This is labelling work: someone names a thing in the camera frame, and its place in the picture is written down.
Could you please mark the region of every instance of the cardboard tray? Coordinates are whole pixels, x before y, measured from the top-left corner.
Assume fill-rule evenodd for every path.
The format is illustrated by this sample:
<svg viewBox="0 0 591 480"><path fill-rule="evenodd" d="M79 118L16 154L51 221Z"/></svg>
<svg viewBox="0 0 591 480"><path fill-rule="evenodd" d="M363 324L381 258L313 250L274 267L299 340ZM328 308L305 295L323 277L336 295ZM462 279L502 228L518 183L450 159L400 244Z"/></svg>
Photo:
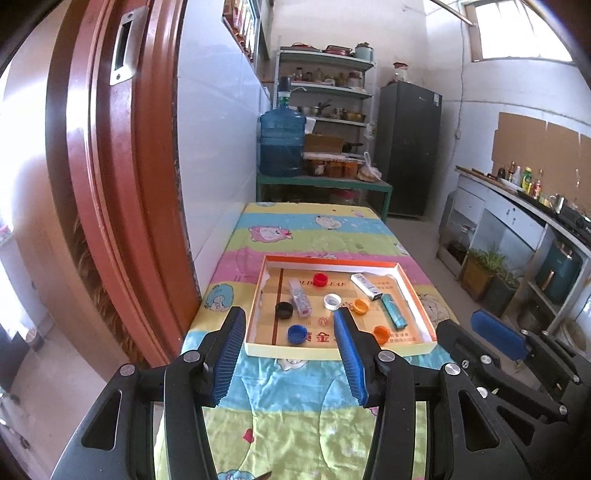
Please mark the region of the cardboard tray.
<svg viewBox="0 0 591 480"><path fill-rule="evenodd" d="M319 271L329 277L328 285L321 288L312 284L312 276ZM350 280L353 273L364 274L376 287L393 296L408 323L405 329L397 331L394 328L382 302L370 301ZM300 280L308 295L312 305L312 315L308 318L300 318L297 310L288 320L275 317L277 302L291 301L290 278ZM394 282L398 283L404 299ZM367 300L371 308L366 315L358 315L351 308L349 310L360 330L371 333L377 325L390 328L391 336L382 345L384 349L401 356L424 355L437 344L433 324L398 263L267 255L263 260L246 328L246 354L267 358L340 360L334 339L332 312L323 305L324 295L328 293L336 293L342 298L343 305L349 307L355 298ZM308 340L301 345L287 342L287 329L296 323L304 325L309 331Z"/></svg>

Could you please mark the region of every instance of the metal screw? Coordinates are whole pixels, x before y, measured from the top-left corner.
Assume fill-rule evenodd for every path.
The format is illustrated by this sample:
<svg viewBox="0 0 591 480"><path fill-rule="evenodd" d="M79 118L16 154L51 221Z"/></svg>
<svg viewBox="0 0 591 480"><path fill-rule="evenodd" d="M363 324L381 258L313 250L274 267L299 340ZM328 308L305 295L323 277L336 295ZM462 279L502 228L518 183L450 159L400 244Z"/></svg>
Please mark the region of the metal screw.
<svg viewBox="0 0 591 480"><path fill-rule="evenodd" d="M190 350L183 355L183 360L185 360L188 364L192 364L193 362L198 361L201 358L199 352L196 350Z"/></svg>
<svg viewBox="0 0 591 480"><path fill-rule="evenodd" d="M132 364L125 364L119 369L119 373L124 377L130 376L133 372L135 372L135 367Z"/></svg>
<svg viewBox="0 0 591 480"><path fill-rule="evenodd" d="M394 354L394 352L391 352L390 350L382 350L380 353L378 353L378 358L382 362L394 362L396 354Z"/></svg>
<svg viewBox="0 0 591 480"><path fill-rule="evenodd" d="M449 375L459 375L462 370L460 370L460 367L456 364L446 364L445 371Z"/></svg>

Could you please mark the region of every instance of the white bottle cap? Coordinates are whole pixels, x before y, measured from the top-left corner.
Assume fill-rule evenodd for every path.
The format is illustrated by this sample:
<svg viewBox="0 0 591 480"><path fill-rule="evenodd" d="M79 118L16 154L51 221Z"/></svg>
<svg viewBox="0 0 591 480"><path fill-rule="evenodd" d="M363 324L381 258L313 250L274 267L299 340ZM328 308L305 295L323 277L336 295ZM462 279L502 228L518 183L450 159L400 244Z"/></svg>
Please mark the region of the white bottle cap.
<svg viewBox="0 0 591 480"><path fill-rule="evenodd" d="M324 297L324 308L327 310L338 310L341 303L341 298L334 293L329 293Z"/></svg>

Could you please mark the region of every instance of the kettle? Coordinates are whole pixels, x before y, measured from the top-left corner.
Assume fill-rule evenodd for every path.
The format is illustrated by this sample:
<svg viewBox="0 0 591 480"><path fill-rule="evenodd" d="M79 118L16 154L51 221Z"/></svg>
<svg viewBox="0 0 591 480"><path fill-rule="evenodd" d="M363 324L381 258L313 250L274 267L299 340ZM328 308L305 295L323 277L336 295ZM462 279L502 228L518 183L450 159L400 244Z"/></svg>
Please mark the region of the kettle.
<svg viewBox="0 0 591 480"><path fill-rule="evenodd" d="M550 205L552 205L552 210L554 210L556 213L560 213L562 207L568 203L566 198L564 198L560 193L557 193L556 195L550 195L549 200Z"/></svg>

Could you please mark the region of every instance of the shelf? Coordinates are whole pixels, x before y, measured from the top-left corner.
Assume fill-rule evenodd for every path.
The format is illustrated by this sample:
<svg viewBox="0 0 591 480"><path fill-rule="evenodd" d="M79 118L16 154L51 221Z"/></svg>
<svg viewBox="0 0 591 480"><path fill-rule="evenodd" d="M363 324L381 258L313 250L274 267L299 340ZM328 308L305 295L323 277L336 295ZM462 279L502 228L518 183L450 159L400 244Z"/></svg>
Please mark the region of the shelf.
<svg viewBox="0 0 591 480"><path fill-rule="evenodd" d="M558 315L560 305L552 303L550 299L544 294L544 292L540 290L538 285L536 285L535 281L530 280L527 284L535 292L535 294L544 302L544 304L550 309L552 314L554 314L554 316Z"/></svg>
<svg viewBox="0 0 591 480"><path fill-rule="evenodd" d="M324 85L322 83L291 82L291 91L293 92L296 88L300 88L298 92L303 92L304 90L301 90L301 88L303 88L307 93L325 93L327 95L350 97L357 100L366 100L372 97L372 95L367 92L363 93L350 88L333 87L332 85Z"/></svg>
<svg viewBox="0 0 591 480"><path fill-rule="evenodd" d="M332 124L353 125L355 127L365 127L367 125L367 124L362 124L361 122L349 122L348 120L339 120L336 118L324 118L322 116L308 116L306 118L316 120L317 122L330 122Z"/></svg>
<svg viewBox="0 0 591 480"><path fill-rule="evenodd" d="M375 63L367 60L356 59L355 57L345 57L343 55L333 55L331 53L322 53L317 51L304 50L280 50L281 61L299 61L302 63L321 63L324 65L338 65L361 72L367 72L375 67Z"/></svg>

